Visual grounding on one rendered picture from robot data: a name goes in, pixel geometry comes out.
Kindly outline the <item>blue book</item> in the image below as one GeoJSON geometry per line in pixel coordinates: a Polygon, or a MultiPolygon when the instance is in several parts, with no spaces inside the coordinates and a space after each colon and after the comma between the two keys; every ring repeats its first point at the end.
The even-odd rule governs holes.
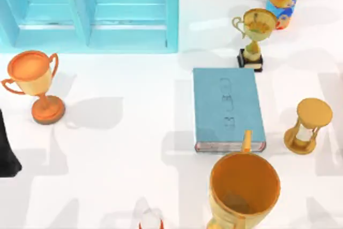
{"type": "Polygon", "coordinates": [[[193,99],[197,152],[239,151],[247,130],[253,152],[266,148],[253,69],[194,68],[193,99]]]}

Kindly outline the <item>large gold trophy cup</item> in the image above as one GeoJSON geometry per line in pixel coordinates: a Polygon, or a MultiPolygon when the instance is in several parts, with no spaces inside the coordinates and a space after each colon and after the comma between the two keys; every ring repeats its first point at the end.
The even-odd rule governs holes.
{"type": "Polygon", "coordinates": [[[251,152],[252,131],[241,150],[220,158],[210,173],[211,220],[206,229],[253,229],[273,209],[280,179],[273,166],[251,152]]]}

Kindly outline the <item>gold trophy with black base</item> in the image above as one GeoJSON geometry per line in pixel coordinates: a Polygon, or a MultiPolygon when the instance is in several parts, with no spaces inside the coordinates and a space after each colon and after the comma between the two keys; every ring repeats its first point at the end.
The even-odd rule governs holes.
{"type": "Polygon", "coordinates": [[[262,8],[250,9],[242,17],[234,17],[232,26],[242,37],[248,37],[251,42],[239,50],[237,61],[240,68],[251,68],[255,72],[263,70],[263,56],[259,42],[270,37],[277,23],[276,16],[262,8]]]}

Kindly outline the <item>light blue rack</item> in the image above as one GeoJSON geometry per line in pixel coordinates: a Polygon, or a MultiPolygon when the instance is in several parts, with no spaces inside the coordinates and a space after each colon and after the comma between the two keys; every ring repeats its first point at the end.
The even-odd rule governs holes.
{"type": "Polygon", "coordinates": [[[179,0],[0,0],[0,53],[175,53],[179,0]]]}

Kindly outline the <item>golden hourglass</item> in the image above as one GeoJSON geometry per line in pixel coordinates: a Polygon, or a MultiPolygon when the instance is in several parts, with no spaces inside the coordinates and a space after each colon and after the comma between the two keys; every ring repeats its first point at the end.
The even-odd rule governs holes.
{"type": "Polygon", "coordinates": [[[284,144],[297,154],[310,154],[316,147],[319,130],[333,117],[331,107],[318,98],[305,98],[297,106],[296,124],[284,134],[284,144]]]}

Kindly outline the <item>orange trophy with round base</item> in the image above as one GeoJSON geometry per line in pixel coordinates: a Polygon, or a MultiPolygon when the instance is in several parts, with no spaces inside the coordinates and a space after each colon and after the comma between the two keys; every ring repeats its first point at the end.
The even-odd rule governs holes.
{"type": "Polygon", "coordinates": [[[37,50],[24,51],[8,63],[10,78],[1,81],[3,87],[11,93],[38,98],[32,104],[31,114],[39,124],[53,124],[65,113],[62,99],[47,95],[58,65],[56,53],[48,56],[37,50]]]}

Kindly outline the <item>red and blue can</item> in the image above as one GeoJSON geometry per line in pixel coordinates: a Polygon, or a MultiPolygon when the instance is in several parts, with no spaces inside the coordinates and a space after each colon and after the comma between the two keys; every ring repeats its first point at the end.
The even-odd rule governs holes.
{"type": "Polygon", "coordinates": [[[275,29],[285,29],[290,22],[297,0],[267,0],[266,9],[277,18],[275,29]]]}

